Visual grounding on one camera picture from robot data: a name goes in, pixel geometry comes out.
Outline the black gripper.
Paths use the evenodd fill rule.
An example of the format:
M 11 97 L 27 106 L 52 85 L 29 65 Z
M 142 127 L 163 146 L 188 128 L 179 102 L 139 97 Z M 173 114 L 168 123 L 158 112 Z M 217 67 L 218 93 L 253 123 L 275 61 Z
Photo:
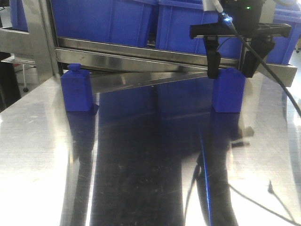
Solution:
M 292 27 L 288 24 L 261 23 L 262 0 L 207 0 L 204 9 L 214 8 L 218 21 L 210 24 L 190 26 L 190 38 L 203 38 L 207 57 L 207 76 L 217 79 L 221 54 L 218 52 L 218 37 L 256 37 L 250 47 L 264 59 L 275 47 L 272 38 L 260 36 L 280 36 L 287 38 Z M 259 59 L 248 49 L 242 59 L 241 72 L 246 78 L 252 78 L 260 64 Z

